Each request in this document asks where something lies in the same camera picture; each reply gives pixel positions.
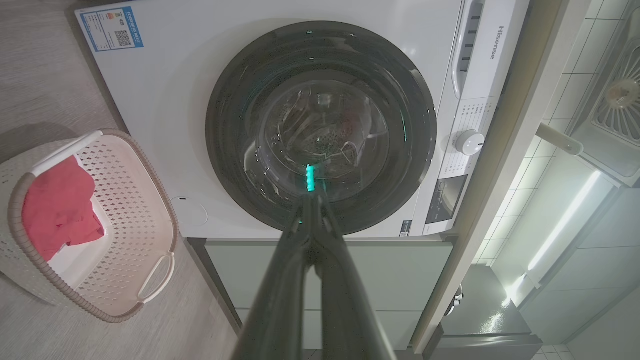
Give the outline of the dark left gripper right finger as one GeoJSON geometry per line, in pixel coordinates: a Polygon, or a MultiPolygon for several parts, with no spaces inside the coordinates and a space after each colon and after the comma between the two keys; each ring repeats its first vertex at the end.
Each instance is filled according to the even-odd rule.
{"type": "Polygon", "coordinates": [[[313,259],[321,280],[322,358],[395,360],[329,203],[313,196],[313,259]]]}

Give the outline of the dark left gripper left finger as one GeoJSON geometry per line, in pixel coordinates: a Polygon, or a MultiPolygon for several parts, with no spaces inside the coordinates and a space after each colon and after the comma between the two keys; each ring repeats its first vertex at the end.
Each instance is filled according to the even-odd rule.
{"type": "Polygon", "coordinates": [[[315,194],[307,193],[295,205],[242,326],[233,360],[301,358],[315,200],[315,194]]]}

